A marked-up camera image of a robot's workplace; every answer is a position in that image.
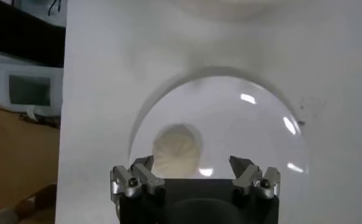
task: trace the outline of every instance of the white object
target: white object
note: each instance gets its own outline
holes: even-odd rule
[[[25,85],[15,85],[13,78],[24,81]],[[5,109],[26,113],[31,107],[33,113],[42,116],[58,116],[62,104],[63,69],[29,65],[0,64],[0,106]],[[31,94],[39,94],[36,89],[43,88],[42,97],[46,105],[41,103],[25,104],[31,102]],[[21,95],[17,101],[12,96]]]
[[[27,106],[27,115],[32,120],[37,121],[37,118],[35,115],[35,108],[36,108],[36,106],[33,106],[33,105]]]
[[[293,216],[303,208],[308,151],[293,115],[277,97],[235,77],[205,77],[183,84],[145,116],[133,141],[130,164],[151,155],[158,133],[175,124],[190,124],[201,135],[200,163],[189,178],[234,179],[231,155],[251,159],[263,171],[277,167],[282,183],[280,223],[301,223]],[[155,169],[153,173],[161,176]]]
[[[155,162],[153,170],[158,177],[187,178],[194,174],[200,161],[201,146],[184,125],[171,125],[152,139]]]

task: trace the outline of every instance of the dough ball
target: dough ball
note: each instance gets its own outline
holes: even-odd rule
[[[154,169],[166,178],[186,178],[195,173],[201,149],[183,125],[166,130],[153,144]]]

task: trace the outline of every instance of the screw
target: screw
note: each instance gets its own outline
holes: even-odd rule
[[[270,182],[267,179],[262,179],[260,181],[260,186],[263,188],[269,188],[270,187]]]
[[[129,187],[136,187],[138,183],[139,183],[139,180],[137,178],[133,177],[133,178],[129,179],[128,186]]]

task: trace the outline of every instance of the white table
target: white table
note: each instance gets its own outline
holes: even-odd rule
[[[303,223],[362,223],[362,0],[298,0],[247,23],[164,0],[70,0],[57,223],[116,221],[109,170],[128,164],[142,104],[209,65],[244,69],[306,121]]]

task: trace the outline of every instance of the screen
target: screen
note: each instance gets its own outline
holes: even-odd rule
[[[12,104],[50,106],[51,79],[9,75],[9,98]]]

